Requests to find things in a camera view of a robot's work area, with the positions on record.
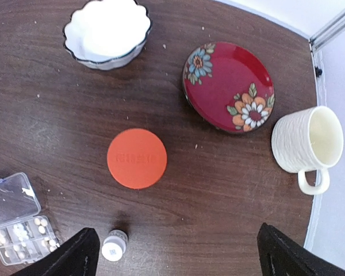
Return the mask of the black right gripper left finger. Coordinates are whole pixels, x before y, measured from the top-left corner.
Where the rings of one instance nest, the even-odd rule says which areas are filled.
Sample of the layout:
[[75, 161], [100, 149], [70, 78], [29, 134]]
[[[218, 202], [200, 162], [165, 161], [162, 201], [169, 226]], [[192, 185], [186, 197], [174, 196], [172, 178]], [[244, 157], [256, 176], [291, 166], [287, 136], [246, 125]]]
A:
[[15, 273], [16, 276], [95, 276], [100, 239], [94, 228], [83, 228], [45, 258]]

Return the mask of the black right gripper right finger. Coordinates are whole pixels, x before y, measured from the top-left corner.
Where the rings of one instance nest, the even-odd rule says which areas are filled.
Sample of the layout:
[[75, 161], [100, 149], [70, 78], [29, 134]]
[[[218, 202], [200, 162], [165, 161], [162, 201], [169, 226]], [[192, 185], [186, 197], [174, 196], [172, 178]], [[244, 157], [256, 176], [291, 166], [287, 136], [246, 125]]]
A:
[[257, 245], [263, 275], [345, 275], [345, 270], [307, 251], [272, 225], [261, 225]]

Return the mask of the small white pill bottle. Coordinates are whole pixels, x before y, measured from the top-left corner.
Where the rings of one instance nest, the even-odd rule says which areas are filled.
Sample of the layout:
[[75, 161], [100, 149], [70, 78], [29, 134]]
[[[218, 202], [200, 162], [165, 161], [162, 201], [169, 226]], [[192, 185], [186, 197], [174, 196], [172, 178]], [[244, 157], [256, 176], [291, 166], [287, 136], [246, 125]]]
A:
[[117, 262], [124, 255], [127, 244], [128, 236], [124, 231], [119, 229], [111, 230], [103, 241], [101, 254], [106, 260]]

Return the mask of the clear plastic pill organizer box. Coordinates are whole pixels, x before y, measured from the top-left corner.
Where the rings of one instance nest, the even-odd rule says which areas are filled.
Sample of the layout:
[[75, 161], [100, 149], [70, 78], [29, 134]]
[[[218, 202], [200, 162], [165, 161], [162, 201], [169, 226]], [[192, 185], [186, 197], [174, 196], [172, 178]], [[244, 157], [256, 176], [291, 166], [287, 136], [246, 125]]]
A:
[[23, 172], [0, 179], [0, 260], [5, 266], [37, 262], [60, 247]]

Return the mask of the orange cylindrical bottle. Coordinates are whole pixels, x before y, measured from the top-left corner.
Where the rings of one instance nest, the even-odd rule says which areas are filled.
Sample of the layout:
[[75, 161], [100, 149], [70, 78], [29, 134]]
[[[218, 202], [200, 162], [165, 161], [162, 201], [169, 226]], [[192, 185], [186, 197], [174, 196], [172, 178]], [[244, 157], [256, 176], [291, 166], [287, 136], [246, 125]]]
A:
[[145, 189], [157, 183], [167, 167], [167, 151], [156, 134], [141, 128], [119, 133], [107, 152], [112, 177], [130, 189]]

